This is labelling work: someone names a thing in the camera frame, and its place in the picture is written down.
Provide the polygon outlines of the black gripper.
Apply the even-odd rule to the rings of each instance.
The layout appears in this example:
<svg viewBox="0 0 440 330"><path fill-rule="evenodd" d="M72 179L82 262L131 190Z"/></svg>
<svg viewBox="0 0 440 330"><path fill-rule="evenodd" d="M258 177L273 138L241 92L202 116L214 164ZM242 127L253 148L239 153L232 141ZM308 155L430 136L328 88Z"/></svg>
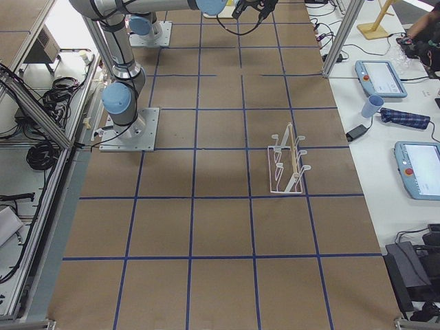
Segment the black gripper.
<svg viewBox="0 0 440 330"><path fill-rule="evenodd" d="M278 0L246 0L245 3L255 10L260 10L258 20L264 21L270 14L270 10L274 10Z"/></svg>

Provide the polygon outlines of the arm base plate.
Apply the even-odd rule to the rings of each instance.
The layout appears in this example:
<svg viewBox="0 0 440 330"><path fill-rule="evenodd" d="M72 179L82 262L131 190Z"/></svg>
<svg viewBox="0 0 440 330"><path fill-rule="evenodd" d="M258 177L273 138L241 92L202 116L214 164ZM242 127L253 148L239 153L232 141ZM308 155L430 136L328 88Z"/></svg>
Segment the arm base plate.
<svg viewBox="0 0 440 330"><path fill-rule="evenodd" d="M156 21L151 23L145 20L129 21L129 40L133 48L168 47L171 40L171 21Z"/></svg>
<svg viewBox="0 0 440 330"><path fill-rule="evenodd" d="M118 136L124 130L121 126L105 130L102 134L104 142L98 146L99 150L102 152L154 151L160 109L142 108L137 114L137 120L121 136Z"/></svg>

